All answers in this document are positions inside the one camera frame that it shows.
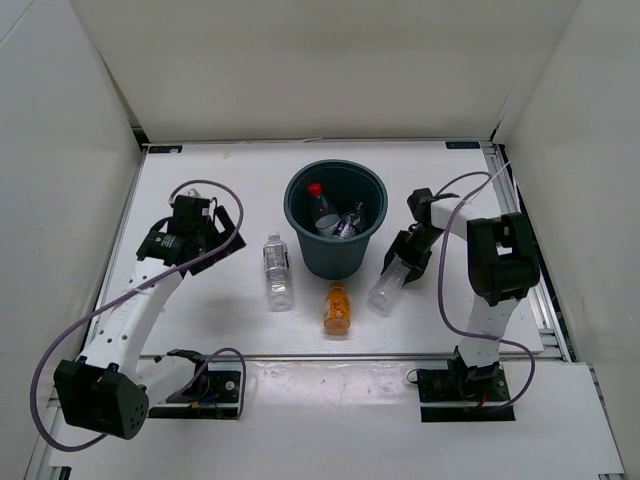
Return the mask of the clear unlabelled plastic bottle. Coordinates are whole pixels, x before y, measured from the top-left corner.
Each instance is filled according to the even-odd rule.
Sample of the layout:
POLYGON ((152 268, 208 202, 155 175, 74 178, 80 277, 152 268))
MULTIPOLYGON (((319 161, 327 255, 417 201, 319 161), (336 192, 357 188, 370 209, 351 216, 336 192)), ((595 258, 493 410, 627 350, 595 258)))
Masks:
POLYGON ((368 308, 378 316, 388 317, 400 298, 409 273, 410 269, 395 256, 370 289, 367 299, 368 308))

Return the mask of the tall white label water bottle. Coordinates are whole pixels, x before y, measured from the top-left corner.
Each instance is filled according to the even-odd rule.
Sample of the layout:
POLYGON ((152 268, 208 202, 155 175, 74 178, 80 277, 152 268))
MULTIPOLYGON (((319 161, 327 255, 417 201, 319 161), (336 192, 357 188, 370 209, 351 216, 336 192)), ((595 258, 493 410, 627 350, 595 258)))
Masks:
POLYGON ((293 289, 289 273, 288 247, 278 232, 268 235, 262 248, 263 270, 269 308, 273 312, 293 307, 293 289))

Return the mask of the small black cap bottle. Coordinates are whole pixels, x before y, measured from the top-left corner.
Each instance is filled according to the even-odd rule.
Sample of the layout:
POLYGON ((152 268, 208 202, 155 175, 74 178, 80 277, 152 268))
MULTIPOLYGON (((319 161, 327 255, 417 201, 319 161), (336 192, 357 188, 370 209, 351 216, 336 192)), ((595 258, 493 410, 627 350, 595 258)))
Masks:
POLYGON ((364 232, 366 227, 366 205, 357 201, 341 216, 332 236, 338 239, 349 239, 364 232))

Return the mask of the red label water bottle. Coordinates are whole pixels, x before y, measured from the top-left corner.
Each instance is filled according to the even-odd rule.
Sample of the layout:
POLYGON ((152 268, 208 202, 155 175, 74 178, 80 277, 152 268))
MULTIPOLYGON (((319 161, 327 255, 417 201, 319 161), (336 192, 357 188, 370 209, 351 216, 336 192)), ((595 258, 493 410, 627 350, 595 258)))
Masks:
POLYGON ((314 227, 320 236, 329 238, 333 235, 340 222, 340 215, 324 194, 320 183, 314 182, 310 184, 307 187, 307 191, 312 201, 311 217, 314 227))

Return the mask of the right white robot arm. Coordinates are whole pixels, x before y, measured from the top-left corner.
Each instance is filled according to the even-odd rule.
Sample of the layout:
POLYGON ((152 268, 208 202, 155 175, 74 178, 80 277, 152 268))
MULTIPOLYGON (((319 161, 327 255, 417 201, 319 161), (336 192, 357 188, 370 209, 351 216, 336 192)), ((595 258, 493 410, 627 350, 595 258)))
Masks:
POLYGON ((499 341, 540 269, 527 220, 520 213, 482 218, 453 193, 417 189, 407 199, 414 223, 396 235, 381 275, 369 293, 369 307, 386 316, 402 288, 422 277, 437 240, 453 234, 466 242, 467 272, 474 302, 467 329, 449 362, 449 387, 470 400, 499 369, 499 341))

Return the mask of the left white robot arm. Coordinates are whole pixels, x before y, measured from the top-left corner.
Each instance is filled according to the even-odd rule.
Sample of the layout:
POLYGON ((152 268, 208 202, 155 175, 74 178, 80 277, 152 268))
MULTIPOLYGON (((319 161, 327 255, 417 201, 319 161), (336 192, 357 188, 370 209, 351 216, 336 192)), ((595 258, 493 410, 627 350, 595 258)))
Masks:
POLYGON ((55 369, 65 421, 129 440, 151 408, 164 401, 200 403, 219 396, 209 379, 212 358, 174 349, 141 367, 142 349, 169 297, 195 276, 245 247, 237 225, 216 200, 180 195, 136 252, 128 288, 106 308, 107 319, 74 360, 55 369))

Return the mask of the dark green plastic bin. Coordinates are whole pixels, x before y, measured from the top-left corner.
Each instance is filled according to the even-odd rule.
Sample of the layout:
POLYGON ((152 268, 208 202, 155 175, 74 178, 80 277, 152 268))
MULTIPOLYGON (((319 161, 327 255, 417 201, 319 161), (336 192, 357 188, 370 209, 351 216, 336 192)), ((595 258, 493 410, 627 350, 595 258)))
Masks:
POLYGON ((388 195, 381 178, 358 163, 327 159, 299 170, 289 181, 284 194, 284 214, 295 230, 307 268, 326 280, 341 280, 361 266, 371 236, 382 225, 388 207, 388 195), (321 185, 329 203, 345 214, 358 201, 364 203, 364 231, 340 240, 323 237, 312 219, 312 196, 308 187, 321 185))

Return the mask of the orange juice bottle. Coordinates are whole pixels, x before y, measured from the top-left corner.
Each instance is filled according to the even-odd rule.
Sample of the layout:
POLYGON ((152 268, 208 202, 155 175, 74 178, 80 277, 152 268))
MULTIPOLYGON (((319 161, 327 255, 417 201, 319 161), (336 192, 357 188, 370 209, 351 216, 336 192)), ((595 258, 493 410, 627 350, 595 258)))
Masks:
POLYGON ((345 335, 350 328, 350 300, 346 287, 341 282, 333 282, 329 285, 325 297, 323 325, 330 335, 345 335))

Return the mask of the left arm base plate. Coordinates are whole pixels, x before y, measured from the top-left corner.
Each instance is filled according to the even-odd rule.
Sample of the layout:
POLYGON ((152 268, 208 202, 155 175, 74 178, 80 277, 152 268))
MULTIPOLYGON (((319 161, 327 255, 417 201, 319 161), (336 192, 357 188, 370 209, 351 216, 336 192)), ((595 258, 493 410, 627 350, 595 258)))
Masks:
POLYGON ((244 412, 247 363, 243 354, 224 347, 205 355, 193 350, 174 349, 168 358, 187 360, 194 379, 165 401, 151 408, 149 419, 239 420, 244 412))

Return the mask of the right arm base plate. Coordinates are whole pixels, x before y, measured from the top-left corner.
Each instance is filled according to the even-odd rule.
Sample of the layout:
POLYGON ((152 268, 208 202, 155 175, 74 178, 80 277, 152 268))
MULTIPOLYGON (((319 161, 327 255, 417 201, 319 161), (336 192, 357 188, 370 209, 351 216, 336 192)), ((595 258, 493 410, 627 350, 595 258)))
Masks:
POLYGON ((444 368, 415 368, 407 380, 418 388, 422 423, 512 422, 509 387, 499 361, 469 367, 456 353, 444 368))

